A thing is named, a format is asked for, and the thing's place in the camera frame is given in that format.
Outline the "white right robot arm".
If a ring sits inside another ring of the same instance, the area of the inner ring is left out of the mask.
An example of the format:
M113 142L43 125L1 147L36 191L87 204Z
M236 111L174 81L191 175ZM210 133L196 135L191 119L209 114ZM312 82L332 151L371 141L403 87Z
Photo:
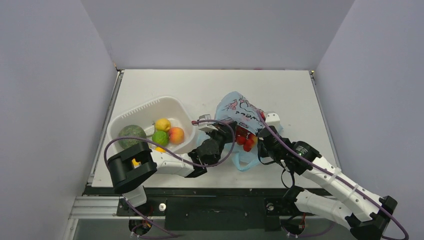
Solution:
M394 198L367 191L311 145L304 141L290 142L274 126L261 129L258 138L261 158L271 158L291 174L313 181L333 196L330 199L294 185L282 199L287 213L311 213L328 219L347 228L357 240L383 237L391 221L387 214L392 214L398 204Z

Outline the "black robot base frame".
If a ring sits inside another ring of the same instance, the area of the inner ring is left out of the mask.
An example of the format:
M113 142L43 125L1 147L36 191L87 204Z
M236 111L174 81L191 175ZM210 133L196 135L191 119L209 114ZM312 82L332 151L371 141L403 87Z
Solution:
M147 217L163 217L169 231L278 231L284 219L304 216L283 199L286 188L148 187L147 202L136 207Z

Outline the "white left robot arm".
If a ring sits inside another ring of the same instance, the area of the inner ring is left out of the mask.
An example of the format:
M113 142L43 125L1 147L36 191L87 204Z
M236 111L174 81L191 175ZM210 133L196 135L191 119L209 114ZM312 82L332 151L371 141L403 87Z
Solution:
M152 150L149 147L151 140L135 136L136 144L104 158L114 193L122 195L136 215L143 215L149 210L143 182L153 174L197 178L206 174L208 168L229 158L228 155L221 155L226 144L235 145L237 122L215 119L192 122L194 125L201 123L206 124L204 132L209 138L188 153L176 154L169 149L164 152Z

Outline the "light blue printed plastic bag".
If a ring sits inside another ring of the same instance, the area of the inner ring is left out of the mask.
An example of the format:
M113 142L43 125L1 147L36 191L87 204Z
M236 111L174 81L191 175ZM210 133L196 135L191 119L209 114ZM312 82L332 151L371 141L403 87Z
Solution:
M212 117L213 120L210 120L210 122L237 122L237 126L245 128L257 136L265 128L260 120L262 118L265 121L265 115L266 113L263 110L251 104L241 93L233 91L225 95L217 105L215 115ZM205 132L201 133L197 140L198 146L208 138L209 136ZM231 144L227 143L224 146L221 158L228 154L230 148ZM257 144L250 152L245 152L236 143L235 134L235 145L227 159L231 160L239 171L245 172L260 164Z

